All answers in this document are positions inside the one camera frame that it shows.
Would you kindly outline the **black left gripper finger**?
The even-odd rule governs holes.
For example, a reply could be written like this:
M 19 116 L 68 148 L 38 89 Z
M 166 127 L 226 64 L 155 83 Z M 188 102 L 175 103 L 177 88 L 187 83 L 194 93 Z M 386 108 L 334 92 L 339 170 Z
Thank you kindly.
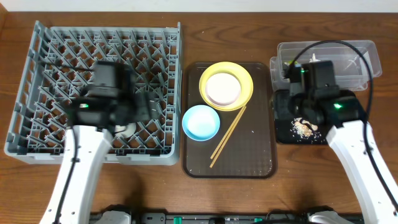
M 136 95 L 137 121 L 147 121 L 151 119 L 150 96 L 148 93 L 138 93 Z
M 149 112 L 152 119 L 159 119 L 162 116 L 162 108 L 159 101 L 155 98 L 154 93 L 148 93 L 149 97 Z

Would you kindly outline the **white cup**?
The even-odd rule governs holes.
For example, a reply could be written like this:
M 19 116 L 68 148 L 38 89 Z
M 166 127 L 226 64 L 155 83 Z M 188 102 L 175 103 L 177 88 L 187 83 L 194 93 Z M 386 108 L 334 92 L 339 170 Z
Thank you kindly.
M 115 136 L 119 138 L 130 138 L 136 132 L 136 123 L 129 123 L 126 126 L 115 126 Z

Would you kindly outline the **white rice bowl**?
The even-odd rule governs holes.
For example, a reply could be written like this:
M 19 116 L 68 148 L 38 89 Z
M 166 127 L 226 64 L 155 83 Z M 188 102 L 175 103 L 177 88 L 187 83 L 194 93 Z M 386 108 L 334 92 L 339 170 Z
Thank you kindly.
M 207 80 L 205 93 L 213 104 L 228 106 L 239 98 L 241 85 L 235 76 L 228 73 L 217 73 Z

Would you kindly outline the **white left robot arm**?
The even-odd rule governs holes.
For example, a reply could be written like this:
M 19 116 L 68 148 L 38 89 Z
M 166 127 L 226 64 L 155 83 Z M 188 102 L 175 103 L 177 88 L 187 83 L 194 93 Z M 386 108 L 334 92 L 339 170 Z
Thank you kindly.
M 136 124 L 157 119 L 154 97 L 136 93 L 128 65 L 96 62 L 94 82 L 67 103 L 63 160 L 41 223 L 88 223 L 93 197 L 115 137 L 131 137 Z

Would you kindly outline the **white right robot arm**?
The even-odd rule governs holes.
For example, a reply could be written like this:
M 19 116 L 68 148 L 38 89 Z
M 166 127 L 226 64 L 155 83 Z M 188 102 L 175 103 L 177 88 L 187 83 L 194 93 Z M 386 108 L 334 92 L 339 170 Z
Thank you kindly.
M 352 91 L 313 97 L 277 91 L 275 119 L 295 121 L 324 136 L 340 160 L 365 223 L 397 223 L 397 183 L 377 148 L 368 114 Z

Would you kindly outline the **black waste tray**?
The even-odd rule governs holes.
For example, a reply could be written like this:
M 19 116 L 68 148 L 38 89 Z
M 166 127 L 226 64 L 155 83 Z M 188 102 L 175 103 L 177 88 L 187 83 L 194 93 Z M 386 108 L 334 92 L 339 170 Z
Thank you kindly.
M 305 93 L 298 93 L 298 96 L 303 94 L 308 100 L 312 100 L 323 112 L 323 124 L 315 124 L 318 126 L 319 134 L 315 138 L 301 139 L 292 131 L 292 120 L 275 119 L 275 94 L 273 99 L 274 122 L 276 138 L 282 144 L 305 144 L 305 145 L 326 145 L 326 135 L 329 130 L 336 126 L 340 128 L 344 122 L 348 121 L 363 121 L 367 118 L 367 114 L 361 103 L 352 91 L 340 90 L 340 94 L 335 98 L 327 98 L 320 100 L 310 99 Z

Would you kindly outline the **grey dishwasher rack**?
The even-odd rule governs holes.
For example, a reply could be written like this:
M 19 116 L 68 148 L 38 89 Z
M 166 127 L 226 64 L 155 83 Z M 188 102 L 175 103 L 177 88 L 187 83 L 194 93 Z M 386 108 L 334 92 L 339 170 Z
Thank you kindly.
M 159 119 L 115 137 L 107 163 L 174 165 L 179 159 L 182 31 L 179 27 L 45 27 L 37 22 L 4 145 L 28 164 L 59 164 L 67 128 L 64 104 L 94 82 L 97 61 L 124 63 L 135 91 L 154 93 Z

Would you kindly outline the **rice food scraps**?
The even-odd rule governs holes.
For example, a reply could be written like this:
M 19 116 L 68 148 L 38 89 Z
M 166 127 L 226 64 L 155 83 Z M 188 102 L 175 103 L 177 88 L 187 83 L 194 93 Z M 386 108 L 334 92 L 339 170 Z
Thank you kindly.
M 319 134 L 318 126 L 303 118 L 294 118 L 291 124 L 293 133 L 301 139 L 315 138 Z

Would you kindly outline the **yellow plate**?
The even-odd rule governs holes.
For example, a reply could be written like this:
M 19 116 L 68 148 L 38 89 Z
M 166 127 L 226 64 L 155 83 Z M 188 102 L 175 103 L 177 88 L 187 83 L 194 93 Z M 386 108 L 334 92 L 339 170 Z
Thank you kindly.
M 212 75 L 215 75 L 217 73 L 231 74 L 238 79 L 241 85 L 241 94 L 239 98 L 234 103 L 228 106 L 217 106 L 213 104 L 206 96 L 205 93 L 206 82 Z M 246 105 L 248 101 L 251 99 L 254 91 L 254 84 L 251 75 L 243 66 L 233 62 L 218 62 L 213 65 L 210 65 L 202 73 L 199 81 L 199 91 L 204 101 L 214 109 L 220 111 L 234 111 Z

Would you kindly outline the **crumpled white tissue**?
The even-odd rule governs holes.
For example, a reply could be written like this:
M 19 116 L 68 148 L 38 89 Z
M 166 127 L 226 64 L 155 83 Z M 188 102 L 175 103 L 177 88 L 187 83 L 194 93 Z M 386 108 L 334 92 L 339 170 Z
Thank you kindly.
M 313 62 L 319 62 L 319 59 L 316 58 L 315 54 L 312 54 L 312 57 L 310 59 L 310 63 L 313 63 Z

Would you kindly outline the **light blue bowl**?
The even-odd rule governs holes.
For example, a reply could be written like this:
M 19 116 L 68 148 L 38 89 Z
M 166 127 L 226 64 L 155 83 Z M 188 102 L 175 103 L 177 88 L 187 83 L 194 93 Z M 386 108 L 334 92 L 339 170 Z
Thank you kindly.
M 220 129 L 218 113 L 210 106 L 196 105 L 189 108 L 182 119 L 184 133 L 194 141 L 207 141 Z

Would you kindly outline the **brown serving tray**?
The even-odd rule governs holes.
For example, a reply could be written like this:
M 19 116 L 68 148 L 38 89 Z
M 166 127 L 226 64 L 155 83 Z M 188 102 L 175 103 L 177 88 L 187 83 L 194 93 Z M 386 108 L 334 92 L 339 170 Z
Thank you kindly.
M 254 91 L 217 161 L 213 162 L 210 157 L 237 111 L 219 111 L 220 129 L 207 141 L 183 137 L 182 167 L 190 177 L 267 179 L 277 169 L 269 69 L 257 62 L 246 62 L 242 66 L 252 77 Z

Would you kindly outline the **clear plastic bin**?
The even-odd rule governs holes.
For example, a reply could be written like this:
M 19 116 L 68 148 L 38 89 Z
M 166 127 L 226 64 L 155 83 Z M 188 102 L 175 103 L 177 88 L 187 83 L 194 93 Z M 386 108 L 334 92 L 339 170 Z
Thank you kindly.
M 319 61 L 331 60 L 336 84 L 340 88 L 363 91 L 368 87 L 367 67 L 369 67 L 374 78 L 382 75 L 377 48 L 371 40 L 349 40 L 347 43 L 360 51 L 364 59 L 345 45 L 326 43 L 308 49 L 296 62 L 298 64 L 309 63 L 312 54 L 315 54 Z M 312 41 L 282 42 L 277 46 L 277 56 L 270 59 L 271 83 L 274 91 L 289 88 L 290 80 L 285 78 L 287 66 L 284 65 L 284 62 L 293 60 L 297 54 L 311 44 L 313 44 Z

